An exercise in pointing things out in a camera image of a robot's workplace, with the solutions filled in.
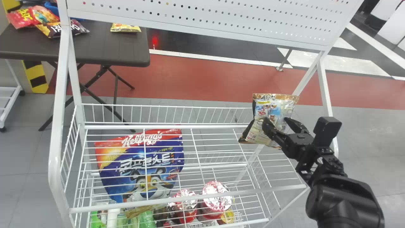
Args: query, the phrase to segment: kellogg's logo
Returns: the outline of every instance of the kellogg's logo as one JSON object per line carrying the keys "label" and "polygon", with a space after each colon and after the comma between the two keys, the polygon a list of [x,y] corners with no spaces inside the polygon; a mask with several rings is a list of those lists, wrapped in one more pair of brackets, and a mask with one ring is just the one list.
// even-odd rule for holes
{"label": "kellogg's logo", "polygon": [[162,138],[162,132],[158,131],[157,134],[153,135],[144,135],[144,134],[139,134],[139,135],[130,135],[126,137],[121,143],[122,146],[124,147],[130,147],[133,146],[134,144],[136,146],[141,145],[143,142],[146,142],[146,145],[153,145],[155,144],[158,140]]}

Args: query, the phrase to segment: green snack package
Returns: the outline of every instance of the green snack package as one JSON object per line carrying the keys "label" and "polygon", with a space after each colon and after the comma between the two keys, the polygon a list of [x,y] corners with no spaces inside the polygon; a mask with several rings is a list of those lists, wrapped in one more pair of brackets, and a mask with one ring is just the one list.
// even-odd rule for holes
{"label": "green snack package", "polygon": [[107,215],[102,215],[101,211],[92,211],[91,215],[91,228],[105,228],[107,222]]}
{"label": "green snack package", "polygon": [[156,228],[152,211],[145,211],[138,216],[139,228]]}
{"label": "green snack package", "polygon": [[128,219],[127,228],[139,228],[139,220],[138,220],[138,218],[134,217],[132,219]]}
{"label": "green snack package", "polygon": [[128,228],[128,219],[124,214],[119,214],[117,216],[117,228]]}

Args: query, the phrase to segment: white pegboard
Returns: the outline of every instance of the white pegboard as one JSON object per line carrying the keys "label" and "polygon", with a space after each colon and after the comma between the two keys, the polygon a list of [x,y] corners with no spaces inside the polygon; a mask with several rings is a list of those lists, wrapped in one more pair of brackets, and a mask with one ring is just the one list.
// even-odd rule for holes
{"label": "white pegboard", "polygon": [[68,15],[326,50],[362,0],[67,0]]}

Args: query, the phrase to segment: white metal rack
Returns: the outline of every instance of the white metal rack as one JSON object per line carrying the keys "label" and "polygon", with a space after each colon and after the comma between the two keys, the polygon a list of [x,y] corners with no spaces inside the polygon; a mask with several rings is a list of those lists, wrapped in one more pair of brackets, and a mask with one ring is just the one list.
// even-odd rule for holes
{"label": "white metal rack", "polygon": [[[49,185],[65,227],[90,227],[90,212],[166,204],[199,195],[211,180],[225,183],[232,196],[235,223],[212,226],[266,227],[308,188],[277,149],[239,144],[252,119],[251,108],[209,108],[158,105],[114,105],[128,123],[100,104],[83,104],[69,17],[121,22],[151,28],[243,39],[319,50],[294,91],[299,95],[318,71],[325,114],[331,116],[323,60],[362,0],[67,0],[59,1],[62,25],[54,121],[49,155]],[[64,100],[70,74],[75,112],[62,153]],[[171,193],[189,188],[196,196],[99,204],[109,195],[98,175],[94,142],[127,136],[130,129],[181,129],[185,164]],[[337,142],[333,142],[337,153]],[[194,220],[188,227],[202,225]]]}
{"label": "white metal rack", "polygon": [[6,131],[4,122],[6,121],[6,118],[9,115],[9,112],[10,112],[11,108],[13,107],[15,100],[17,99],[17,96],[25,95],[25,92],[24,92],[24,90],[22,90],[21,84],[18,81],[13,68],[11,67],[9,60],[6,59],[5,61],[10,69],[11,75],[13,76],[17,86],[15,86],[15,87],[0,86],[0,132]]}

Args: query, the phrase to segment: table top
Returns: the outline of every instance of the table top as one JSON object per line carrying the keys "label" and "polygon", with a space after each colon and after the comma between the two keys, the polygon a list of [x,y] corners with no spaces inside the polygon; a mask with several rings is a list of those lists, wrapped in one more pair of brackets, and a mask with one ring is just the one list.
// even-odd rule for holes
{"label": "table top", "polygon": [[[73,37],[76,61],[84,64],[147,67],[150,64],[146,29],[110,32],[111,23],[85,20],[87,34]],[[16,30],[11,24],[0,35],[0,58],[57,61],[59,38],[50,39],[37,28]]]}

